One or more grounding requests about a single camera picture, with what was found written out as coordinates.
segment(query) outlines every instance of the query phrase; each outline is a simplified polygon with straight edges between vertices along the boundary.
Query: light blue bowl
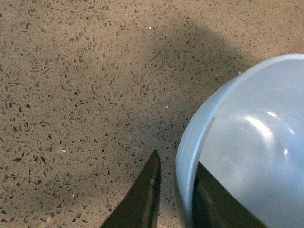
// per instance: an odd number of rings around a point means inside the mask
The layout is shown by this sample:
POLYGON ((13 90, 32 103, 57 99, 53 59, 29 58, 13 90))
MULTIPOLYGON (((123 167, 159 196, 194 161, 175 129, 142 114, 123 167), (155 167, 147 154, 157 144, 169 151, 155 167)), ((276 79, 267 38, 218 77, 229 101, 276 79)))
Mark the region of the light blue bowl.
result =
POLYGON ((303 227, 303 54, 257 64, 195 113, 175 161, 177 211, 187 228, 198 162, 268 227, 303 227))

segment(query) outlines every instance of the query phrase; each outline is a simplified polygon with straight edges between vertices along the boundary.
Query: plastic bowl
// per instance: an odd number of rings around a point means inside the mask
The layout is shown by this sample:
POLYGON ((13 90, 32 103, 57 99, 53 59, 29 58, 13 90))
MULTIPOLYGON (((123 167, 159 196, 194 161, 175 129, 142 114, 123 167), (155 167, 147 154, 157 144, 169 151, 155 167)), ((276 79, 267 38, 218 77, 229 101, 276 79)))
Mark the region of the plastic bowl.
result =
POLYGON ((192 226, 198 162, 270 228, 304 224, 304 55, 257 64, 195 113, 175 161, 182 226, 192 226))

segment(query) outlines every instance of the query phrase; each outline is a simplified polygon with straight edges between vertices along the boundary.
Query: beige stone surface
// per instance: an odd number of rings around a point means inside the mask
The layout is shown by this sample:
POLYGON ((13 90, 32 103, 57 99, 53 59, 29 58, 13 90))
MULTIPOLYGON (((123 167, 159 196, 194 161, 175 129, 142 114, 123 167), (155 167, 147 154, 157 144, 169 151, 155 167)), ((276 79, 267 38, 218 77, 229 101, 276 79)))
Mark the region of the beige stone surface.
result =
POLYGON ((221 85, 304 52, 301 0, 0 0, 0 227, 102 224, 221 85))

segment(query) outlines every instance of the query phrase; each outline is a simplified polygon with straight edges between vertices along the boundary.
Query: bowl rim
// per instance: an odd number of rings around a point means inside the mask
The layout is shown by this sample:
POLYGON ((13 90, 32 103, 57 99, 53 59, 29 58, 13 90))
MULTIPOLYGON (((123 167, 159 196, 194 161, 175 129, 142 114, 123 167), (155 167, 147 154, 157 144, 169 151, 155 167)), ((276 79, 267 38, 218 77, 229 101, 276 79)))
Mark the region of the bowl rim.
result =
POLYGON ((214 92, 196 111, 194 116, 191 118, 178 147, 176 159, 175 159, 175 196, 176 199, 181 200, 181 202, 176 202, 177 211, 180 217, 184 217, 181 219, 182 226, 191 228, 192 227, 192 195, 193 195, 193 188, 194 188, 194 180, 195 174, 197 171, 197 165, 199 163, 200 158, 200 151, 204 145, 208 132, 211 128, 212 117, 216 115, 216 112, 221 107, 222 103, 226 100, 226 98, 233 92, 233 90, 237 89, 247 78, 251 77, 252 75, 256 74, 258 71, 283 61, 290 61, 290 60, 304 60, 304 54, 286 54, 280 55, 276 57, 272 57, 270 59, 264 60, 255 66, 249 68, 248 70, 244 71, 240 75, 236 76, 226 84, 224 84, 220 89, 214 92), (200 120, 200 112, 205 110, 207 105, 210 102, 214 101, 215 94, 218 94, 219 97, 216 100, 216 103, 212 105, 212 108, 209 110, 207 109, 208 113, 205 118, 205 122, 203 123, 202 127, 196 134, 192 132, 193 125, 200 120), (197 142, 193 148, 192 152, 186 151, 185 149, 187 146, 186 140, 189 138, 196 138, 197 142))

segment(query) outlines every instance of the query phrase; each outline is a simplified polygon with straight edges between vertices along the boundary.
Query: black object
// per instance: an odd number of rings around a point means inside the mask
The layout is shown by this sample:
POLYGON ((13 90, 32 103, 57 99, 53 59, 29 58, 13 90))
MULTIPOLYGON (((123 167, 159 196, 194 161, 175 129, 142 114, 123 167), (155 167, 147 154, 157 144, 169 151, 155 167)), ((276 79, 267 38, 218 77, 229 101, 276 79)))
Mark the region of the black object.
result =
POLYGON ((267 228, 199 163, 193 192, 195 228, 267 228))
POLYGON ((154 150, 127 196, 100 228, 156 228, 161 163, 154 150))

